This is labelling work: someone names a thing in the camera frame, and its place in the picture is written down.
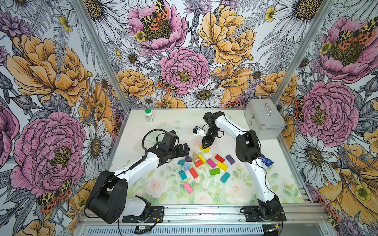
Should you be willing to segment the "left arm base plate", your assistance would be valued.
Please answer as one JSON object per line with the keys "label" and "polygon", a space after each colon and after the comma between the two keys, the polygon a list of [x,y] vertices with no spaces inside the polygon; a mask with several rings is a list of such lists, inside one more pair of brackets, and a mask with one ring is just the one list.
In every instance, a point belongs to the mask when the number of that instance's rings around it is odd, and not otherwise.
{"label": "left arm base plate", "polygon": [[160,206],[152,206],[144,210],[141,215],[134,216],[128,215],[123,216],[122,222],[123,223],[162,223],[164,218],[164,210],[165,207]]}

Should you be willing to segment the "green block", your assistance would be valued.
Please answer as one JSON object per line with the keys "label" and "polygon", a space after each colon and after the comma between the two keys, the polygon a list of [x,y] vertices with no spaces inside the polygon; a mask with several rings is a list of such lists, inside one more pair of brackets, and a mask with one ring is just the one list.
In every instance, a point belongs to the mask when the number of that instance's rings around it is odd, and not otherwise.
{"label": "green block", "polygon": [[219,175],[221,173],[221,170],[220,168],[215,168],[215,169],[209,170],[209,173],[211,176],[215,176],[215,175]]}

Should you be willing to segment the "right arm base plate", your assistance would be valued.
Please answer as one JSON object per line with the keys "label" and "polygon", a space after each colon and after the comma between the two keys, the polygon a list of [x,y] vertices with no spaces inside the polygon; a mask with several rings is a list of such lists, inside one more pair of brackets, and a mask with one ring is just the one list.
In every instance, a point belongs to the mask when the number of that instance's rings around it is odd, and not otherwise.
{"label": "right arm base plate", "polygon": [[285,222],[287,221],[283,207],[268,210],[265,206],[249,205],[240,208],[240,213],[247,222]]}

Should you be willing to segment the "yellow block long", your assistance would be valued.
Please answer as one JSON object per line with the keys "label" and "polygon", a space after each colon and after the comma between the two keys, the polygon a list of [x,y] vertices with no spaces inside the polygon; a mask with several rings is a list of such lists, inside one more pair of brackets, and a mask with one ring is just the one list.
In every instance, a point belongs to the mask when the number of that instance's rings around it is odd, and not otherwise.
{"label": "yellow block long", "polygon": [[209,148],[209,147],[204,148],[203,145],[201,145],[201,146],[200,146],[200,150],[203,151],[203,152],[209,153],[210,148]]}

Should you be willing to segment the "magenta block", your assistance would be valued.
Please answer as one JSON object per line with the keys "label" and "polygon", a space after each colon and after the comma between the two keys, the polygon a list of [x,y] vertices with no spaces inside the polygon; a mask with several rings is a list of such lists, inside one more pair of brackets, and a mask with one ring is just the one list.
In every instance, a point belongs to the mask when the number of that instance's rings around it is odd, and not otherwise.
{"label": "magenta block", "polygon": [[216,163],[211,158],[207,159],[206,162],[211,166],[212,169],[216,168],[217,166]]}

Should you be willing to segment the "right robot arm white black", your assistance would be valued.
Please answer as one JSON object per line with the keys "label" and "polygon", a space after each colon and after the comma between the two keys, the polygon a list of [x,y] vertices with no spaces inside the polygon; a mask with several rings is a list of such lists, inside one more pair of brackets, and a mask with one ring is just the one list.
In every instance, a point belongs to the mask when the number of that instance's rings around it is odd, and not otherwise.
{"label": "right robot arm white black", "polygon": [[245,164],[256,189],[259,208],[257,211],[252,211],[250,216],[260,218],[262,221],[286,221],[279,197],[268,183],[267,170],[261,161],[261,142],[256,132],[241,128],[230,121],[222,111],[207,112],[203,119],[209,126],[202,138],[204,148],[212,146],[214,140],[219,137],[219,132],[234,139],[236,156]]}

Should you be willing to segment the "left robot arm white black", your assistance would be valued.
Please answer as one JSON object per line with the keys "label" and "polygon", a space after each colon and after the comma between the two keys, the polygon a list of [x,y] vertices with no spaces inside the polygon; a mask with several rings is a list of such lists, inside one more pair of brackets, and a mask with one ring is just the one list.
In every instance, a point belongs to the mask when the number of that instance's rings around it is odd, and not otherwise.
{"label": "left robot arm white black", "polygon": [[100,173],[88,197],[84,211],[91,211],[95,217],[107,224],[112,224],[123,217],[145,222],[151,217],[151,203],[136,195],[128,198],[128,190],[142,177],[167,164],[169,161],[189,155],[188,144],[180,144],[179,137],[174,130],[157,129],[163,138],[156,139],[155,144],[144,150],[143,156],[133,164],[110,172]]}

